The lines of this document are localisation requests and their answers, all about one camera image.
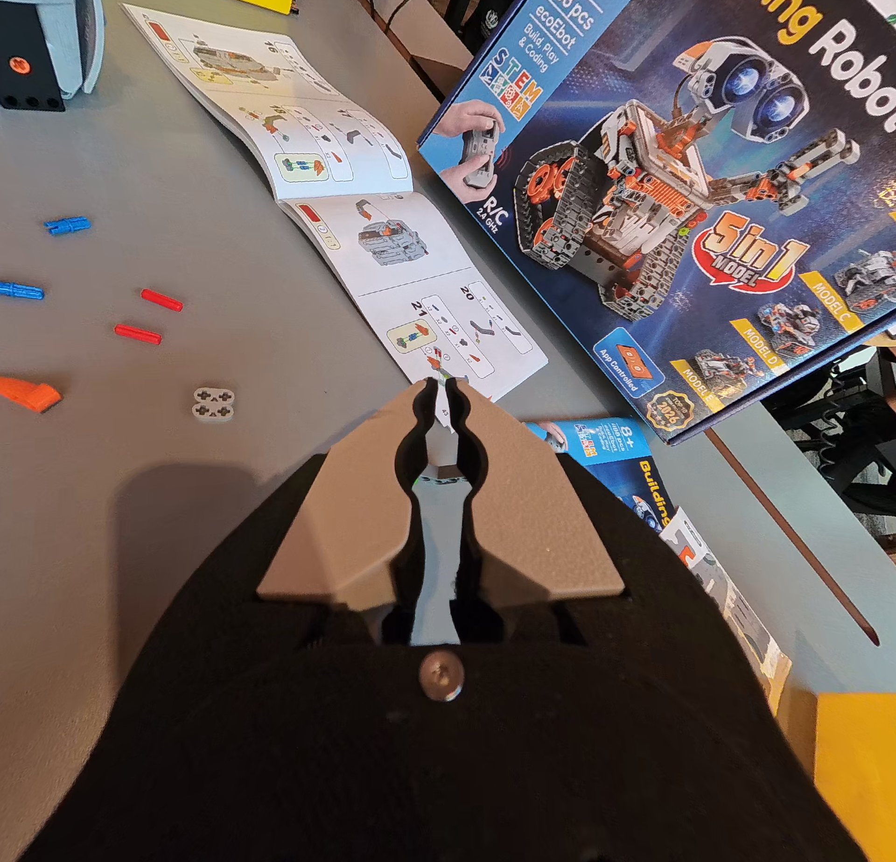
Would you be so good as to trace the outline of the orange claw piece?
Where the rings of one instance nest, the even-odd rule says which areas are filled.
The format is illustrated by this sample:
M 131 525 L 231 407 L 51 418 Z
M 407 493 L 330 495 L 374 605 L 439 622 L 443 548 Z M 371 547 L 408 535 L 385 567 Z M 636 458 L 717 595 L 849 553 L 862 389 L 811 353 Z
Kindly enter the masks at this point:
M 2 376 L 1 396 L 35 413 L 44 413 L 63 400 L 53 386 L 36 384 L 26 380 Z

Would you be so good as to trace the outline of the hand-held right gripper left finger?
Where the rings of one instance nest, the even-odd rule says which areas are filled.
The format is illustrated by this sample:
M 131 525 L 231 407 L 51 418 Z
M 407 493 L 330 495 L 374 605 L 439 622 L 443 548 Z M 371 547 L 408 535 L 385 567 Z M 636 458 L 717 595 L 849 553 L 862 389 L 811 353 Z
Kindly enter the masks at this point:
M 434 378 L 421 380 L 331 446 L 257 588 L 260 599 L 390 606 L 384 641 L 409 643 L 425 571 L 413 485 L 427 466 L 437 393 Z

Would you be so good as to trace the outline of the orange sticker sheets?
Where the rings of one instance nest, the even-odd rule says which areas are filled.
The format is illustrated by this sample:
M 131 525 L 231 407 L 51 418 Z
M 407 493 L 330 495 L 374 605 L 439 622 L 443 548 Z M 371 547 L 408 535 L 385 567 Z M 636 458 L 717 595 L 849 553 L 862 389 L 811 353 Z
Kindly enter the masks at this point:
M 791 659 L 780 649 L 682 507 L 677 507 L 659 535 L 720 610 L 756 674 L 772 715 L 777 716 Z

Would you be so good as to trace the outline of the open instruction booklet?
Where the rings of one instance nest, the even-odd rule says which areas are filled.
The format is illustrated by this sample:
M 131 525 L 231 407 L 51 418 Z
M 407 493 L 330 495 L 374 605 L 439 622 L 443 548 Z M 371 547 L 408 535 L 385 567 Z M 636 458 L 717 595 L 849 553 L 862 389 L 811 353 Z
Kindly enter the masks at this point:
M 261 164 L 411 383 L 451 378 L 497 400 L 546 355 L 486 283 L 440 210 L 415 192 L 395 136 L 286 36 L 122 5 L 177 79 Z

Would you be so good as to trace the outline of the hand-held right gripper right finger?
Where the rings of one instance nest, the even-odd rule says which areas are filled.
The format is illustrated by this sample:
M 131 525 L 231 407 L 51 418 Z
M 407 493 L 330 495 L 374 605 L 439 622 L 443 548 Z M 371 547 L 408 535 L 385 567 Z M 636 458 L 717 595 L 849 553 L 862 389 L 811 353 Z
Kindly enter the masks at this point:
M 464 644 L 497 644 L 502 613 L 616 597 L 614 566 L 558 455 L 521 422 L 456 379 L 445 385 L 469 483 L 452 619 Z

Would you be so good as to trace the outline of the partly built robot model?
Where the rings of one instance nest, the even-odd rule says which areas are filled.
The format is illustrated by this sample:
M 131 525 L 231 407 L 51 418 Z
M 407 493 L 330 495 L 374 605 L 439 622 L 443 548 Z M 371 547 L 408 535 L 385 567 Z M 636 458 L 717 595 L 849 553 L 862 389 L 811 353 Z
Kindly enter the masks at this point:
M 1 104 L 63 112 L 93 91 L 105 46 L 102 0 L 1 0 Z

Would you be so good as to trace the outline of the blue robot kit box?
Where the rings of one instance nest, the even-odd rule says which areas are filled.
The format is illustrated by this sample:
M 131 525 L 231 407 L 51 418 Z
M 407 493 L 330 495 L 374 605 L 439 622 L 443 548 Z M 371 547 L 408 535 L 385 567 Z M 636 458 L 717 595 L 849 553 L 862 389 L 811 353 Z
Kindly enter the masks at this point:
M 658 437 L 894 326 L 894 25 L 870 0 L 517 0 L 420 137 Z

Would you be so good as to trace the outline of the blue manual booklet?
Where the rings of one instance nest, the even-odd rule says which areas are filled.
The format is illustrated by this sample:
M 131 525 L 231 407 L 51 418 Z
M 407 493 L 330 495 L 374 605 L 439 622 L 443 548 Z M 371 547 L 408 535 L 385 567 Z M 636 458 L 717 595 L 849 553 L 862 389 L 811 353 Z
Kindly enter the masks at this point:
M 655 532 L 676 513 L 639 423 L 605 418 L 528 422 L 556 453 L 566 453 Z

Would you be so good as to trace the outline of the grey desk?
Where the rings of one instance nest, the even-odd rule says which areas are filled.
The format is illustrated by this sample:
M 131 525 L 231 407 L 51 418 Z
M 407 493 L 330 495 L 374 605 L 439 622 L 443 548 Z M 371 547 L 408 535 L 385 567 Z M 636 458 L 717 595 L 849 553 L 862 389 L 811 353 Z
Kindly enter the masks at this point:
M 303 461 L 405 381 L 121 2 L 290 35 L 406 144 L 435 106 L 356 0 L 106 0 L 97 94 L 2 112 L 2 274 L 48 291 L 3 302 L 2 373 L 63 395 L 2 410 L 2 857 L 859 860 L 711 601 L 570 464 L 627 591 L 463 644 L 454 700 L 426 649 L 255 599 Z

